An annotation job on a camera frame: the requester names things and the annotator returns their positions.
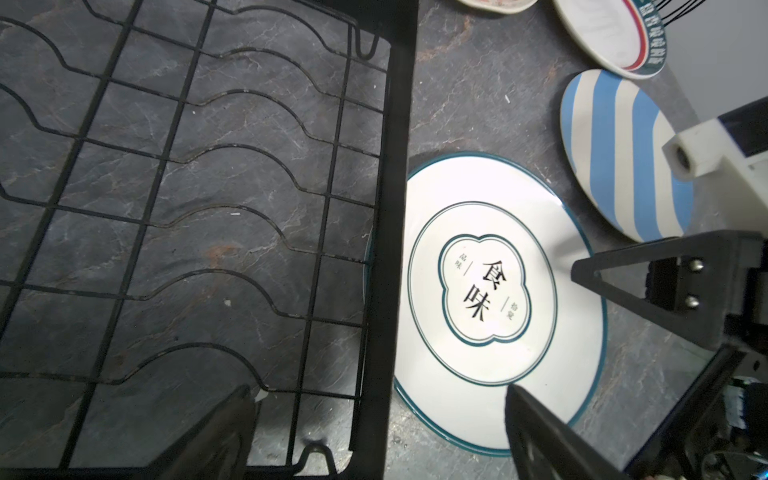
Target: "blue and white striped plate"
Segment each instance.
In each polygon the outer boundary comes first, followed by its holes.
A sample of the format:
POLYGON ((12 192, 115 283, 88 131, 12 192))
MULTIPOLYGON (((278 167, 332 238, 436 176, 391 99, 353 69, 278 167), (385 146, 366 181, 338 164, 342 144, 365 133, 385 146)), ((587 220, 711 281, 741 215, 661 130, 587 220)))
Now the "blue and white striped plate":
POLYGON ((579 74, 565 89, 560 130, 581 188, 614 227, 638 242, 683 234, 694 188, 673 177, 661 148, 674 130, 637 85, 604 70, 579 74))

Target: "marble surface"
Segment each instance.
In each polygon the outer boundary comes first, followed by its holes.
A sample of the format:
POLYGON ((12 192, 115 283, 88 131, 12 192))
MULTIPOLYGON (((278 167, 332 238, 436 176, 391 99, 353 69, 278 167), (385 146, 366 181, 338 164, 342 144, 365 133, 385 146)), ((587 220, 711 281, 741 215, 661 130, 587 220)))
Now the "marble surface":
MULTIPOLYGON (((124 18, 128 0, 91 0, 104 15, 124 18)), ((252 2, 223 0, 228 8, 252 2)), ((345 50, 346 27, 292 2, 331 48, 345 50)), ((136 25, 176 41, 194 43, 206 7, 192 0, 145 0, 136 25)), ((93 18, 77 0, 3 2, 7 15, 42 31, 68 65, 104 69, 120 28, 93 18)), ((245 273, 269 292, 274 306, 305 315, 314 257, 285 248, 263 219, 233 209, 185 212, 208 204, 257 209, 295 248, 315 250, 329 179, 333 193, 374 201, 378 161, 341 148, 330 177, 336 109, 344 61, 329 53, 301 24, 272 12, 214 15, 195 68, 190 104, 170 145, 167 168, 151 215, 146 203, 167 146, 176 101, 110 84, 88 136, 148 155, 86 143, 61 204, 151 223, 127 294, 143 296, 176 275, 203 268, 245 273), (271 48, 297 60, 251 52, 215 55, 239 46, 271 48), (233 94, 235 88, 269 93, 292 109, 302 125, 274 101, 233 94), (278 157, 295 176, 249 144, 278 157)), ((372 60, 386 65, 379 43, 372 60)), ((178 96, 192 55, 188 48, 132 32, 114 76, 178 96)), ((558 129, 565 85, 595 63, 568 37, 549 0, 512 16, 470 10, 455 0, 421 0, 413 84, 409 168, 454 151, 484 151, 510 158, 544 180, 574 211, 594 250, 630 243, 589 204, 568 167, 558 129)), ((78 129, 98 80, 64 69, 39 38, 0 23, 0 82, 21 95, 40 124, 78 129)), ((385 75, 353 64, 347 94, 374 107, 383 103, 385 75)), ((640 83, 672 125, 697 123, 672 74, 640 83)), ((339 139, 377 152, 381 115, 346 104, 339 139)), ((9 194, 46 201, 72 140, 33 128, 19 104, 0 92, 0 181, 9 194)), ((697 190, 694 228, 717 225, 717 212, 697 190)), ((0 200, 0 280, 13 280, 41 208, 0 200)), ((331 200, 324 250, 362 258, 372 209, 331 200)), ((65 289, 116 293, 134 248, 138 226, 59 211, 54 215, 28 282, 65 289)), ((642 269, 609 272, 622 286, 641 288, 642 269)), ((362 316, 362 266, 324 257, 316 316, 357 324, 362 316)), ((8 288, 0 286, 0 300, 8 288)), ((113 300, 25 291, 0 341, 0 370, 89 375, 114 306, 113 300)), ((608 306, 606 365, 598 390, 576 431, 616 466, 642 445, 690 384, 706 352, 622 309, 608 306)), ((168 346, 213 342, 236 349, 270 386, 293 388, 306 325, 278 317, 252 286, 232 276, 194 276, 149 300, 125 302, 102 376, 118 378, 168 346)), ((309 334, 305 388, 353 393, 359 330, 315 324, 309 334)), ((121 386, 96 388, 73 466, 143 465, 186 431, 236 385, 253 384, 243 366, 218 351, 184 350, 141 370, 121 386)), ((81 404, 84 385, 40 379, 0 380, 0 466, 56 466, 81 404)), ((261 405, 251 463, 285 462, 293 395, 273 394, 261 405)), ((324 441, 339 467, 347 450, 352 405, 345 399, 304 396, 295 461, 308 441, 324 441)), ((509 458, 470 454, 428 430, 393 393, 387 478, 514 478, 509 458)), ((311 461, 308 472, 324 472, 311 461)))

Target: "gray wall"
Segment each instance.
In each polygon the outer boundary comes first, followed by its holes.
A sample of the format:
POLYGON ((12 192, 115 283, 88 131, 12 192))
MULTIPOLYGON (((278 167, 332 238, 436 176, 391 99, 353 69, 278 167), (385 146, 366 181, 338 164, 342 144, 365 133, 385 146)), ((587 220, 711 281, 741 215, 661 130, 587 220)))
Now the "gray wall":
POLYGON ((768 0, 707 0, 667 40, 667 68, 701 121, 768 95, 768 0))

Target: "white stripe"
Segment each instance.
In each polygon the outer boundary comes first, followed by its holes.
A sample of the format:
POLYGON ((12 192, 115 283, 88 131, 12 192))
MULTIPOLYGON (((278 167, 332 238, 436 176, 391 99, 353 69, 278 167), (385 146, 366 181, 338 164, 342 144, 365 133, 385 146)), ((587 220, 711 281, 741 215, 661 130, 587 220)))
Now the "white stripe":
POLYGON ((656 224, 662 237, 680 237, 683 229, 677 222, 672 197, 672 172, 661 148, 674 136, 672 126, 659 112, 654 123, 654 179, 656 188, 656 224))
POLYGON ((571 122, 571 154, 576 170, 576 179, 592 203, 597 205, 589 187, 589 172, 592 162, 592 98, 594 85, 602 70, 588 70, 581 79, 574 96, 574 117, 571 122))
POLYGON ((616 221, 627 237, 643 241, 634 226, 634 152, 632 151, 632 107, 640 89, 622 80, 616 90, 616 221))

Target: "silver screw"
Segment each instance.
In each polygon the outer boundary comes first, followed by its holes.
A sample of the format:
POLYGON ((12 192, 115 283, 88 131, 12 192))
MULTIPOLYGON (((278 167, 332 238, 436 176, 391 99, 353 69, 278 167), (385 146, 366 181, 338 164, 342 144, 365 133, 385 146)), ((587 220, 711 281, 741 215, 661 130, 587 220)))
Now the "silver screw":
POLYGON ((691 272, 700 272, 701 270, 704 269, 704 262, 702 262, 697 258, 694 258, 693 260, 690 261, 690 263, 688 263, 688 269, 691 272))
POLYGON ((699 306, 699 299, 693 295, 685 297, 685 306, 694 309, 699 306))

